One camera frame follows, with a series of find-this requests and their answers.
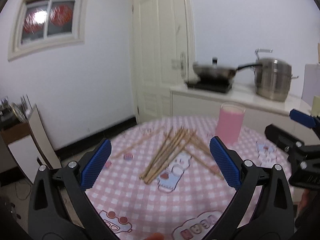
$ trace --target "cable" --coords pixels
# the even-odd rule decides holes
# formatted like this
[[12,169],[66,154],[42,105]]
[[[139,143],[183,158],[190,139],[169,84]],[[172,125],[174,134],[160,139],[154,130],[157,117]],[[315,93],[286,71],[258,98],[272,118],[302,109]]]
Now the cable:
[[21,182],[21,181],[18,181],[18,182],[19,182],[20,184],[29,185],[29,187],[30,187],[30,190],[29,190],[29,193],[27,194],[27,196],[26,196],[25,198],[19,198],[19,197],[18,197],[18,192],[17,192],[17,181],[14,183],[14,188],[15,188],[15,190],[16,190],[16,196],[17,196],[17,198],[18,198],[19,200],[24,201],[24,200],[26,200],[26,199],[30,196],[32,187],[31,187],[31,185],[30,185],[27,181],[26,181],[26,183],[25,183],[25,182]]

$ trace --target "stove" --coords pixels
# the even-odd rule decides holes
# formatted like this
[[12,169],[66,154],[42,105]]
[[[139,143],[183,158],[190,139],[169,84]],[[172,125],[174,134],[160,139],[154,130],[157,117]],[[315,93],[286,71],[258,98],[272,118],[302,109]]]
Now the stove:
[[201,89],[219,93],[228,93],[232,82],[227,80],[200,80],[186,82],[189,89]]

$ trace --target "blue gripper pad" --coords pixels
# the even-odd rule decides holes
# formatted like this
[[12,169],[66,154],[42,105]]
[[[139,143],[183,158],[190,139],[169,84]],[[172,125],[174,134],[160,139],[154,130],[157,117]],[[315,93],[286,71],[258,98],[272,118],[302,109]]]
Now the blue gripper pad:
[[81,172],[80,188],[82,190],[93,187],[110,154],[111,142],[110,140],[105,140]]
[[238,190],[241,186],[240,172],[229,154],[215,137],[210,141],[210,152],[228,185]]
[[304,125],[305,127],[308,127],[308,128],[316,127],[316,121],[312,116],[302,113],[298,110],[295,110],[295,109],[291,110],[289,116],[291,120],[294,120]]

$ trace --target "tiled floor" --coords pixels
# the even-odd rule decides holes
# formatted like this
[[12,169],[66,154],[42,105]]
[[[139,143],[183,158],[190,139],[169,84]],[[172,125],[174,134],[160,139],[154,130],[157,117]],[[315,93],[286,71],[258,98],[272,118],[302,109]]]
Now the tiled floor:
[[[94,150],[94,148],[95,147],[91,147],[77,155],[74,155],[62,161],[61,165],[64,167],[71,161],[79,161],[86,152],[92,151]],[[28,195],[29,191],[30,191],[30,184],[28,184],[28,181],[26,179],[22,179],[20,181],[17,181],[16,183],[12,183],[7,186],[0,187],[1,198],[4,198],[5,200],[8,200],[15,204],[15,210],[17,214],[21,216],[21,219],[17,219],[17,222],[26,232],[28,232],[28,210],[29,210],[29,200],[30,200],[30,196],[28,196],[27,198],[26,196]],[[73,223],[81,226],[81,222],[79,221],[72,207],[72,204],[70,202],[68,195],[66,194],[66,191],[62,190],[61,195]]]

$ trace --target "window frame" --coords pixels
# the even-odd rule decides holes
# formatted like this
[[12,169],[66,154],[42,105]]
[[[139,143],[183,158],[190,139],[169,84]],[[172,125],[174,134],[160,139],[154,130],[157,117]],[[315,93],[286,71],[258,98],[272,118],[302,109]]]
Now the window frame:
[[[19,6],[19,10],[15,17],[15,22],[12,26],[11,37],[8,47],[8,61],[12,61],[16,58],[29,55],[34,52],[38,52],[47,48],[66,46],[71,44],[84,43],[84,24],[85,24],[85,12],[88,0],[47,0],[36,1],[35,0],[22,0]],[[55,34],[51,37],[47,36],[48,25],[50,20],[50,8],[53,2],[75,1],[73,8],[72,18],[72,33]],[[26,44],[22,44],[23,24],[28,7],[47,5],[47,19],[44,23],[44,38],[31,41]]]

